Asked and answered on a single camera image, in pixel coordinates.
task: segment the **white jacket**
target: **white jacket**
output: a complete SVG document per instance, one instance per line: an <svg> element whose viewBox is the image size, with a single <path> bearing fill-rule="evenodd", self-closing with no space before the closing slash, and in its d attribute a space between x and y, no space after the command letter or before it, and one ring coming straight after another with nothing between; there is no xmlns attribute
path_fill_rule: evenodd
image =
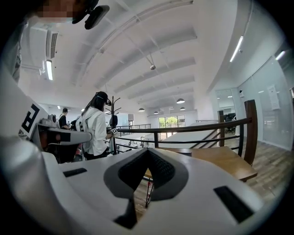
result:
<svg viewBox="0 0 294 235"><path fill-rule="evenodd" d="M84 114L83 118L86 120L88 130L92 134L90 144L83 145L84 151L93 154L94 156L98 156L107 148L107 145L103 141L107 134L105 114L99 109L90 107Z"/></svg>

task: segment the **window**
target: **window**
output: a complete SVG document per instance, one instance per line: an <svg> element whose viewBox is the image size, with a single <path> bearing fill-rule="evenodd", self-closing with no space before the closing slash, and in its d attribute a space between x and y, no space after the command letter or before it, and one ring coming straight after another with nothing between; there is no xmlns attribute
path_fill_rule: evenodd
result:
<svg viewBox="0 0 294 235"><path fill-rule="evenodd" d="M158 118L159 128L185 127L185 115ZM160 133L159 140L164 140L176 132Z"/></svg>

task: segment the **wooden floor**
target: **wooden floor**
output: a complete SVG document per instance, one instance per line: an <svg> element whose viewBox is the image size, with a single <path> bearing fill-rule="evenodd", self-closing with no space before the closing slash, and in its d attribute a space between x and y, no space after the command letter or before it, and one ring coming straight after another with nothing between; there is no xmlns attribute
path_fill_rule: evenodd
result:
<svg viewBox="0 0 294 235"><path fill-rule="evenodd" d="M239 139L226 140L225 145L230 148L237 147ZM246 139L244 140L242 157L244 157L245 147ZM258 175L249 179L246 184L256 191L265 202L269 202L287 188L293 167L294 151L287 151L258 141L253 162L253 168L258 171ZM134 193L138 220L146 211L147 184L147 181L142 180Z"/></svg>

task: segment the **tree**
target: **tree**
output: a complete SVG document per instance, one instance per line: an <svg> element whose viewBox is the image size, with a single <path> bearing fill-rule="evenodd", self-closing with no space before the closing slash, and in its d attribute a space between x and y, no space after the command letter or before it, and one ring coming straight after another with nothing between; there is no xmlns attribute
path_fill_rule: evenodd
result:
<svg viewBox="0 0 294 235"><path fill-rule="evenodd" d="M167 120L166 120L166 123L177 123L178 122L178 119L175 118L175 117L169 117Z"/></svg>
<svg viewBox="0 0 294 235"><path fill-rule="evenodd" d="M164 117L159 118L159 128L165 128L165 118Z"/></svg>

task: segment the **person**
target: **person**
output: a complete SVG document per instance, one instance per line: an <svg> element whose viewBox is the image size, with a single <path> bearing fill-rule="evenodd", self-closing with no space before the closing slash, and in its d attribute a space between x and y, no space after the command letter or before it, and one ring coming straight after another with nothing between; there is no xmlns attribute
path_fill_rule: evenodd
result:
<svg viewBox="0 0 294 235"><path fill-rule="evenodd" d="M67 108L63 108L62 110L62 114L59 117L59 126L61 129L66 129L69 130L69 127L66 124L66 115L68 114L68 109Z"/></svg>
<svg viewBox="0 0 294 235"><path fill-rule="evenodd" d="M40 0L41 4L25 16L7 41L2 52L3 64L0 70L5 68L18 83L22 60L21 41L30 18L37 16L45 23L72 22L73 19L80 19L94 2L93 0Z"/></svg>
<svg viewBox="0 0 294 235"><path fill-rule="evenodd" d="M108 146L103 140L112 137L112 134L107 134L106 131L104 106L107 101L107 94L99 91L82 112L82 117L86 121L88 131L92 134L90 143L83 145L84 157L87 160L107 157Z"/></svg>

